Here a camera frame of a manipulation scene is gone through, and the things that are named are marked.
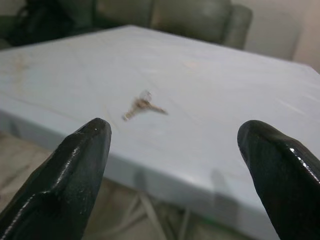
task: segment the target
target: table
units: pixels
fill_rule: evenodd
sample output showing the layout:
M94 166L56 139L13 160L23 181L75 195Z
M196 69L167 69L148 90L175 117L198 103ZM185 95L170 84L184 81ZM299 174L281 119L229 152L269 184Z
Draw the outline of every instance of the table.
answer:
M122 115L144 90L168 111ZM320 157L310 67L135 26L0 52L0 130L55 149L100 117L105 177L261 240L278 239L237 146L267 122Z

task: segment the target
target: backpack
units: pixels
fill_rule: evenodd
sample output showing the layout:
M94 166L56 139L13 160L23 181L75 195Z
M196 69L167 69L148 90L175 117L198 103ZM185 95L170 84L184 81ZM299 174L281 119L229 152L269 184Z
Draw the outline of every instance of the backpack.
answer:
M26 0L6 40L12 46L55 40L67 36L74 25L57 0Z

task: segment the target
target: gray sofa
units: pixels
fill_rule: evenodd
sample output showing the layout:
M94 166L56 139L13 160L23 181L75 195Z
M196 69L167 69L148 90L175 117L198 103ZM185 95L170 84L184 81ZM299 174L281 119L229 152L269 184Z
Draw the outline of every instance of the gray sofa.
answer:
M75 21L75 33L136 25L236 49L243 49L253 18L249 8L232 5L231 0L59 0L59 2Z

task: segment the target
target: wall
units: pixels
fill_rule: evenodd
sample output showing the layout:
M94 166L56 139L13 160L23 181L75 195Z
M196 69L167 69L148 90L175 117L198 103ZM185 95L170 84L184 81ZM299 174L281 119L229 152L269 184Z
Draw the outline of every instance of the wall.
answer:
M291 60L311 0L232 0L253 10L245 50Z
M15 15L25 4L25 0L0 0L0 16Z
M293 60L308 64L320 73L320 1L313 0L305 15L303 31Z

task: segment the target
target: floor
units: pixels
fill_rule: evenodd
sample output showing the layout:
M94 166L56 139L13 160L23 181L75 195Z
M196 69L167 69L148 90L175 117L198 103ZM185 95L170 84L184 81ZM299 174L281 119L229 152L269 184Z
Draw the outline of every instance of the floor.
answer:
M49 155L50 151L44 148L0 132L0 212ZM128 215L127 209L137 194L133 189L103 179L82 240L160 240L142 204ZM151 201L159 221L165 223L168 240L177 239L184 210L156 199ZM137 220L130 224L129 220L135 216ZM192 213L186 229L185 240L249 240Z

